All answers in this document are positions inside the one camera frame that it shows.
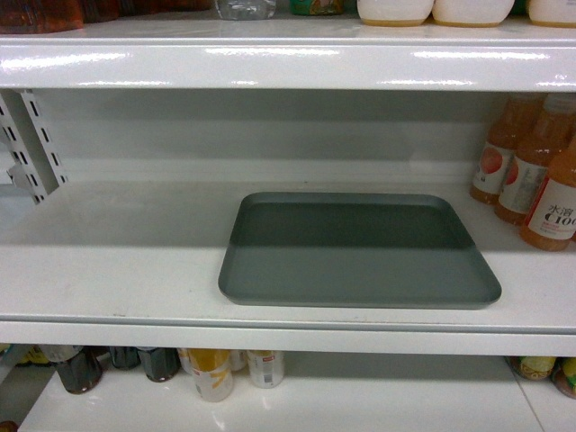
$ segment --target white container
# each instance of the white container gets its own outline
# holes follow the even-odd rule
[[[434,0],[358,0],[364,24],[387,27],[420,25],[430,16]]]
[[[436,0],[434,20],[455,27],[495,27],[508,16],[514,0]]]
[[[546,27],[576,27],[576,0],[531,0],[532,23]]]

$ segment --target white shelf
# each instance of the white shelf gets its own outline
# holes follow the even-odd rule
[[[502,296],[482,310],[238,306],[217,278],[239,203],[282,190],[440,196]],[[1,242],[0,331],[21,343],[576,356],[575,249],[524,244],[464,185],[65,184]]]
[[[73,396],[55,375],[22,432],[123,430],[259,432],[542,432],[501,358],[300,353],[271,390],[246,371],[222,402],[200,399],[184,372],[150,382],[141,368],[106,371],[90,392]],[[554,432],[569,432],[556,429]]]
[[[0,38],[0,87],[576,90],[576,32],[363,25],[356,13],[225,22],[162,13]]]

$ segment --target juice bottle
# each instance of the juice bottle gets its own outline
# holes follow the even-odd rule
[[[561,359],[552,373],[552,381],[560,392],[576,399],[576,357]]]
[[[190,348],[188,355],[193,367],[196,390],[200,396],[208,402],[226,399],[234,386],[230,370],[230,351]]]
[[[102,377],[94,352],[83,346],[41,345],[67,392],[80,394],[93,389]]]
[[[284,378],[284,352],[249,350],[248,368],[256,387],[271,389]]]
[[[81,29],[77,0],[2,0],[0,33],[30,34]]]
[[[548,165],[568,147],[576,94],[550,94],[534,129],[518,144],[495,212],[503,221],[520,225],[536,198]]]
[[[543,250],[564,250],[576,232],[576,136],[556,156],[522,228],[520,237]]]
[[[504,112],[490,127],[480,162],[472,179],[470,196],[481,203],[498,202],[500,190],[518,143],[527,135],[542,108],[540,94],[511,94]]]
[[[508,362],[518,375],[528,380],[540,381],[550,376],[556,363],[556,357],[509,357]]]
[[[104,23],[120,16],[118,0],[78,0],[85,23]]]

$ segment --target gray tray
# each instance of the gray tray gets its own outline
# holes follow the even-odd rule
[[[479,309],[501,294],[450,204],[415,194],[251,194],[218,282],[246,305]]]

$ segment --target bottle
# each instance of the bottle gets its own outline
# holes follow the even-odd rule
[[[77,0],[2,0],[0,33],[33,34],[81,29]]]
[[[434,21],[454,27],[495,27],[508,16],[514,0],[436,0]]]
[[[93,389],[102,378],[102,367],[94,353],[84,346],[41,345],[67,392],[81,394]]]
[[[234,381],[230,369],[230,351],[228,349],[188,350],[193,367],[196,390],[208,402],[219,402],[232,392]]]
[[[129,371],[140,364],[138,349],[134,346],[108,346],[112,366],[116,369]]]
[[[344,12],[343,0],[290,0],[294,15],[340,15]]]
[[[207,11],[212,0],[164,0],[161,7],[163,11]]]
[[[284,351],[248,351],[250,379],[256,387],[271,389],[284,378]]]
[[[154,383],[168,381],[180,369],[180,360],[174,348],[137,346],[137,349],[144,372]]]
[[[241,371],[247,364],[246,351],[242,349],[230,350],[230,369],[232,372]]]
[[[358,0],[358,14],[367,25],[411,27],[421,25],[432,11],[434,0]]]
[[[542,101],[540,94],[516,93],[508,97],[504,112],[488,132],[472,179],[472,198],[487,204],[498,202],[514,151],[520,140],[534,128]]]
[[[508,363],[514,372],[531,381],[540,381],[550,376],[555,362],[556,357],[508,357]]]
[[[267,20],[274,15],[276,0],[216,0],[216,10],[222,20]]]
[[[120,16],[118,0],[78,0],[85,23],[104,23]]]
[[[548,165],[568,147],[576,94],[550,94],[534,129],[518,144],[498,203],[496,215],[520,225],[536,198]]]
[[[576,357],[560,359],[552,372],[552,382],[560,392],[576,399]]]
[[[576,2],[573,0],[530,0],[528,15],[535,25],[576,27]]]
[[[520,237],[542,250],[560,251],[576,232],[576,136],[550,162]]]

